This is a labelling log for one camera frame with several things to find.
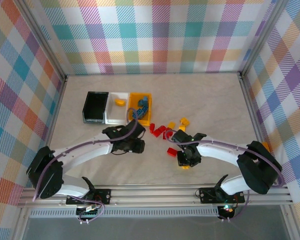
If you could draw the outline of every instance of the yellow bin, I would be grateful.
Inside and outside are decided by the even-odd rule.
[[[142,119],[139,119],[139,123],[143,126],[150,126],[150,119],[151,119],[151,104],[152,104],[152,97],[151,93],[140,93],[140,92],[131,92],[129,97],[129,108],[134,108],[135,110],[138,110],[140,107],[138,106],[138,102],[141,99],[144,99],[144,97],[148,97],[148,104],[149,109],[148,112],[143,116]],[[133,119],[132,117],[132,111],[129,113],[129,121]]]

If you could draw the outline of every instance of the plaid wall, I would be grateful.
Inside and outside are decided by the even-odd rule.
[[[273,9],[274,9],[274,7],[275,7],[275,5],[276,5],[277,2],[278,2],[278,0],[271,0],[271,3],[269,5],[268,9],[266,10],[265,15],[263,16],[263,19],[262,19],[262,21],[261,21],[261,23],[260,23],[257,31],[255,32],[255,35],[254,35],[254,37],[253,37],[253,39],[251,41],[251,44],[250,44],[248,50],[246,51],[246,53],[244,55],[243,61],[242,61],[241,65],[240,65],[240,67],[238,69],[238,72],[241,72],[244,69],[244,67],[245,67],[245,65],[247,63],[247,60],[250,57],[251,51],[256,46],[256,44],[257,44],[257,42],[258,42],[258,40],[260,38],[260,35],[263,32],[263,30],[265,28],[265,25],[266,25],[266,23],[267,23],[267,21],[268,21],[268,19],[269,19],[269,17],[270,17],[270,15],[271,15],[271,13],[272,13],[272,11],[273,11]]]
[[[69,74],[238,71],[271,0],[27,0]]]
[[[300,0],[289,1],[247,77],[300,219]]]
[[[13,0],[0,0],[0,240],[45,144],[61,80]]]

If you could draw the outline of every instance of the plastic container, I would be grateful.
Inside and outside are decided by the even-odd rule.
[[[106,123],[105,109],[108,101],[108,92],[89,91],[86,95],[82,110],[85,124]]]
[[[115,99],[125,100],[125,106],[116,105]],[[128,101],[128,92],[109,92],[104,110],[105,124],[126,125]]]
[[[147,113],[143,116],[142,119],[139,119],[139,123],[143,126],[150,126],[150,120],[151,120],[151,104],[152,104],[152,97],[151,93],[139,93],[139,92],[131,92],[129,96],[129,105],[127,107],[127,110],[129,108],[134,108],[134,109],[139,109],[140,107],[138,106],[138,102],[141,99],[144,99],[144,96],[148,97],[148,111]],[[129,113],[129,121],[133,119],[132,117],[133,112],[130,111]]]

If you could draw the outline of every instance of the red object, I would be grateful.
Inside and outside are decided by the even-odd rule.
[[[151,134],[154,133],[154,130],[155,130],[155,124],[154,123],[151,123],[150,126],[149,126],[149,131]]]
[[[167,127],[163,133],[163,140],[166,140],[166,131],[171,130],[171,128]],[[172,136],[172,131],[168,132],[167,137],[170,138]]]
[[[158,129],[154,130],[152,133],[156,138],[159,137],[164,131],[166,130],[166,127],[164,125],[161,125]]]
[[[177,152],[178,152],[177,150],[175,150],[171,147],[169,147],[168,151],[166,151],[167,154],[169,154],[171,157],[174,157],[174,158],[177,156]]]

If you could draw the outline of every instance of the gray floor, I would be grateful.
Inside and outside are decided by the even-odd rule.
[[[216,217],[29,218],[24,240],[288,240],[279,206],[248,206],[231,223]]]

